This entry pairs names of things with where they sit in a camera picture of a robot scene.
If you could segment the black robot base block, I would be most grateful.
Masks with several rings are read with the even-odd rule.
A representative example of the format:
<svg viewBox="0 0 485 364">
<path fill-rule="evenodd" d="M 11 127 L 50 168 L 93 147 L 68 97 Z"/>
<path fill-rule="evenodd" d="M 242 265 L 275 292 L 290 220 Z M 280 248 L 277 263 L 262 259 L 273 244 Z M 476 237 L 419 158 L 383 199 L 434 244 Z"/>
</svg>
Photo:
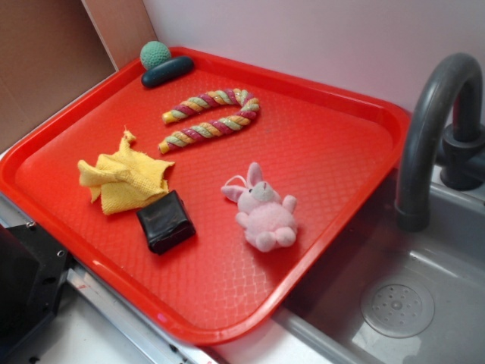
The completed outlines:
<svg viewBox="0 0 485 364">
<path fill-rule="evenodd" d="M 38 224 L 1 227 L 1 362 L 55 318 L 71 255 Z"/>
</svg>

